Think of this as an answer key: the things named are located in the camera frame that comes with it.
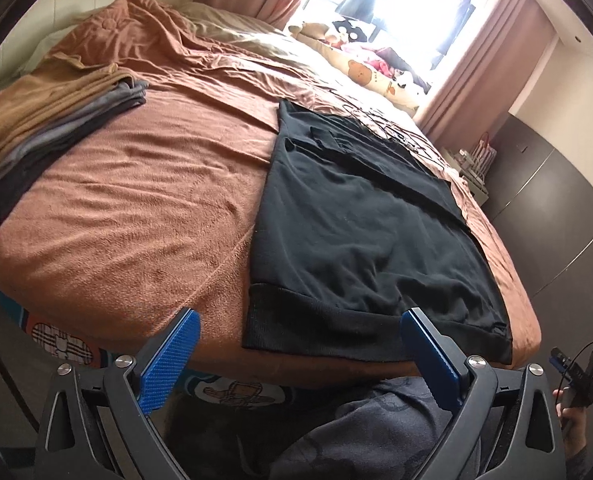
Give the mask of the person right hand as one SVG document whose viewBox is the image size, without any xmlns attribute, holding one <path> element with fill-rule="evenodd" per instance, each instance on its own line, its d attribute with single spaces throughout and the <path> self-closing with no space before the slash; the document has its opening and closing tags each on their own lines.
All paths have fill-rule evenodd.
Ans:
<svg viewBox="0 0 593 480">
<path fill-rule="evenodd" d="M 571 460 L 580 452 L 585 450 L 587 445 L 587 408 L 585 406 L 568 406 L 565 408 L 560 399 L 566 389 L 555 389 L 553 396 L 555 398 L 555 408 L 562 432 L 563 448 L 567 460 Z"/>
</svg>

